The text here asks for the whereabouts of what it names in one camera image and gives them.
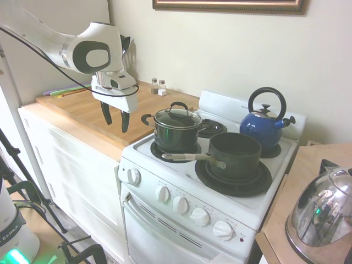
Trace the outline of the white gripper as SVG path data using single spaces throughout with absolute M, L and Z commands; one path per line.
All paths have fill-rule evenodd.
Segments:
M 138 88 L 132 86 L 123 90 L 112 88 L 111 90 L 103 88 L 98 83 L 97 76 L 92 76 L 91 91 L 93 97 L 100 101 L 102 113 L 107 125 L 112 124 L 112 117 L 109 106 L 120 109 L 122 119 L 122 133 L 126 133 L 129 127 L 130 113 L 138 108 Z

